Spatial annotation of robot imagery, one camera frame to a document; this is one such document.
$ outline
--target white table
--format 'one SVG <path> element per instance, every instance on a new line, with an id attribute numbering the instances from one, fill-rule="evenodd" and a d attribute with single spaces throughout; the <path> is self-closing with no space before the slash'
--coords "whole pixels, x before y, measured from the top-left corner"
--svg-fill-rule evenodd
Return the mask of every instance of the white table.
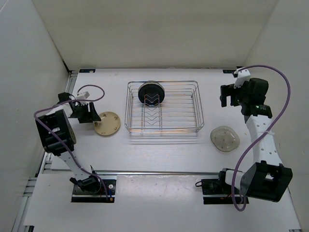
<path id="1" fill-rule="evenodd" d="M 205 126 L 186 138 L 139 139 L 131 137 L 124 126 L 126 90 L 129 81 L 142 80 L 196 80 L 199 84 Z M 196 69 L 97 69 L 95 73 L 79 73 L 73 94 L 87 84 L 105 89 L 105 97 L 95 102 L 98 114 L 113 111 L 120 116 L 122 125 L 110 137 L 96 134 L 92 124 L 79 124 L 70 119 L 77 137 L 75 152 L 82 164 L 96 170 L 219 172 L 234 168 L 242 152 L 250 144 L 250 135 L 244 123 L 241 107 L 221 108 L 220 86 L 235 82 L 232 74 L 222 70 Z M 90 98 L 101 95 L 99 89 L 87 87 Z M 210 140 L 211 131 L 218 126 L 229 126 L 240 137 L 240 146 L 229 153 L 217 150 Z M 252 152 L 244 159 L 240 170 L 246 171 L 253 162 Z M 55 157 L 51 168 L 66 170 L 66 164 Z"/>
<path id="2" fill-rule="evenodd" d="M 80 73 L 74 94 L 83 85 L 105 89 L 104 99 L 95 103 L 98 113 L 116 112 L 125 118 L 126 87 L 129 81 L 196 80 L 204 111 L 204 128 L 196 136 L 143 140 L 133 138 L 122 124 L 110 137 L 97 135 L 92 124 L 70 120 L 77 137 L 75 151 L 84 166 L 96 170 L 219 172 L 234 168 L 250 144 L 240 107 L 221 108 L 220 85 L 235 80 L 222 70 L 96 70 Z M 90 97 L 100 96 L 95 88 Z M 240 137 L 240 146 L 229 153 L 218 151 L 210 141 L 210 132 L 218 126 L 230 126 Z M 249 153 L 240 169 L 252 165 Z M 25 220 L 34 232 L 288 232 L 300 225 L 288 191 L 279 203 L 249 199 L 244 212 L 233 205 L 203 205 L 200 188 L 194 186 L 200 176 L 123 176 L 117 177 L 115 203 L 71 203 L 73 176 L 62 160 L 54 157 L 52 174 L 41 174 Z"/>
<path id="3" fill-rule="evenodd" d="M 34 232 L 288 232 L 300 229 L 286 191 L 278 203 L 203 205 L 198 176 L 118 176 L 115 203 L 71 203 L 72 173 L 41 174 L 25 219 Z"/>

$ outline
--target beige plate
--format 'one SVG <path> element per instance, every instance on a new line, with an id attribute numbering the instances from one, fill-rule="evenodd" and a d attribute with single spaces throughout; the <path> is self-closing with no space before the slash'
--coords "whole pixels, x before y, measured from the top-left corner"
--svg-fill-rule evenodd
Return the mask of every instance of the beige plate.
<path id="1" fill-rule="evenodd" d="M 120 118 L 114 112 L 100 114 L 101 121 L 95 122 L 95 131 L 100 135 L 114 134 L 120 127 Z"/>

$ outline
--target wire dish rack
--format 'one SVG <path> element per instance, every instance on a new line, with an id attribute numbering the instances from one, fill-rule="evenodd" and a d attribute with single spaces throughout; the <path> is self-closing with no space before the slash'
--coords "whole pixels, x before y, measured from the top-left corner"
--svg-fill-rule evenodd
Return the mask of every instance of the wire dish rack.
<path id="1" fill-rule="evenodd" d="M 198 132 L 204 126 L 203 110 L 196 81 L 158 81 L 165 90 L 159 95 L 138 98 L 139 87 L 147 81 L 131 81 L 127 86 L 125 127 L 134 133 Z"/>

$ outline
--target cable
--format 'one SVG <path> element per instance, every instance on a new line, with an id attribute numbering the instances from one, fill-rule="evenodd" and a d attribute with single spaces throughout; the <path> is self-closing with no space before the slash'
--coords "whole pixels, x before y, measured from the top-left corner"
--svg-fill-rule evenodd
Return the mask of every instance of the cable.
<path id="1" fill-rule="evenodd" d="M 291 97 L 291 86 L 290 86 L 290 83 L 289 83 L 289 80 L 288 78 L 281 72 L 279 71 L 278 69 L 274 68 L 274 67 L 271 67 L 271 66 L 268 66 L 268 65 L 263 65 L 263 64 L 257 64 L 257 65 L 250 65 L 250 66 L 247 66 L 247 67 L 244 67 L 244 68 L 241 68 L 238 70 L 238 72 L 244 70 L 244 69 L 249 69 L 249 68 L 255 68 L 255 67 L 261 67 L 261 68 L 267 68 L 267 69 L 271 69 L 277 73 L 279 73 L 285 80 L 286 82 L 286 86 L 287 86 L 287 89 L 288 89 L 288 94 L 287 94 L 287 98 L 286 98 L 286 101 L 285 101 L 285 104 L 283 106 L 283 109 L 281 110 L 281 112 L 278 114 L 278 116 L 275 118 L 275 120 L 269 125 L 269 127 L 266 129 L 266 131 L 260 136 L 258 137 L 245 151 L 244 153 L 241 155 L 241 157 L 239 158 L 236 166 L 235 166 L 235 169 L 234 169 L 234 173 L 233 173 L 233 178 L 232 178 L 232 186 L 231 186 L 231 190 L 232 190 L 232 201 L 233 201 L 233 204 L 235 206 L 235 208 L 238 210 L 238 211 L 244 211 L 245 208 L 246 208 L 246 204 L 247 204 L 247 201 L 246 201 L 246 197 L 245 196 L 241 196 L 241 192 L 239 191 L 239 195 L 242 197 L 243 199 L 243 207 L 242 208 L 239 208 L 237 203 L 236 203 L 236 199 L 235 199 L 235 180 L 236 180 L 236 174 L 237 174 L 237 171 L 238 171 L 238 168 L 243 160 L 243 158 L 245 158 L 245 156 L 247 155 L 247 153 L 251 150 L 252 147 L 254 147 L 254 145 L 256 145 L 259 141 L 261 141 L 267 134 L 268 132 L 271 130 L 271 128 L 276 124 L 276 122 L 279 120 L 279 118 L 283 115 L 284 111 L 286 110 L 286 107 L 288 106 L 289 104 L 289 101 L 290 101 L 290 97 Z"/>
<path id="2" fill-rule="evenodd" d="M 76 97 L 73 94 L 68 93 L 71 97 L 74 97 L 74 100 L 76 100 Z"/>
<path id="3" fill-rule="evenodd" d="M 202 181 L 198 181 L 195 183 L 195 187 L 202 187 Z"/>
<path id="4" fill-rule="evenodd" d="M 85 87 L 97 87 L 99 89 L 102 90 L 103 94 L 101 97 L 97 98 L 97 99 L 94 99 L 94 100 L 78 100 L 79 102 L 96 102 L 98 100 L 101 100 L 104 96 L 105 96 L 105 91 L 104 89 L 102 89 L 100 86 L 96 86 L 96 85 L 85 85 L 85 86 L 82 86 L 77 92 L 79 92 L 81 89 L 85 88 Z M 62 103 L 60 103 L 61 105 L 63 104 L 66 104 L 66 103 L 70 103 L 70 102 L 76 102 L 76 100 L 68 100 L 68 101 L 64 101 Z M 104 181 L 102 180 L 102 178 L 97 175 L 97 174 L 93 174 L 93 173 L 90 173 L 88 172 L 87 170 L 85 170 L 84 168 L 82 168 L 82 166 L 79 164 L 79 162 L 77 161 L 77 159 L 74 157 L 74 154 L 72 153 L 72 151 L 68 148 L 68 146 L 58 137 L 58 135 L 56 135 L 50 128 L 48 128 L 48 126 L 46 126 L 37 116 L 38 113 L 41 113 L 41 112 L 44 112 L 44 111 L 47 111 L 47 110 L 52 110 L 54 108 L 56 108 L 58 105 L 54 105 L 52 107 L 49 107 L 49 108 L 46 108 L 46 109 L 42 109 L 42 110 L 39 110 L 37 112 L 34 113 L 34 118 L 35 120 L 40 123 L 48 132 L 51 133 L 51 135 L 53 135 L 60 143 L 61 145 L 63 145 L 63 147 L 68 151 L 68 153 L 71 155 L 73 161 L 75 162 L 75 164 L 77 165 L 77 167 L 79 167 L 84 173 L 88 174 L 88 175 L 91 175 L 91 176 L 94 176 L 96 177 L 100 183 L 103 185 L 104 187 L 104 190 L 106 192 L 106 200 L 108 201 L 108 197 L 107 197 L 107 189 L 106 189 L 106 186 L 105 186 L 105 183 Z"/>

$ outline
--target white wall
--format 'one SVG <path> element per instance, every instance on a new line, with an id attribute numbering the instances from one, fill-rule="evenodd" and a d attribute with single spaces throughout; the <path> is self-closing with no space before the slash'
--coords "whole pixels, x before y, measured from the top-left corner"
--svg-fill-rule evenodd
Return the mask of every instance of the white wall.
<path id="1" fill-rule="evenodd" d="M 280 69 L 291 83 L 290 105 L 274 131 L 281 159 L 293 170 L 289 187 L 300 223 L 309 230 L 308 0 L 279 0 L 246 61 L 247 65 L 259 63 Z M 285 82 L 271 71 L 255 69 L 253 74 L 268 79 L 267 104 L 278 115 L 286 99 Z"/>
<path id="2" fill-rule="evenodd" d="M 277 0 L 33 0 L 69 69 L 243 65 Z"/>
<path id="3" fill-rule="evenodd" d="M 56 101 L 67 73 L 31 0 L 0 0 L 0 231 L 10 232 L 42 160 L 33 113 Z"/>

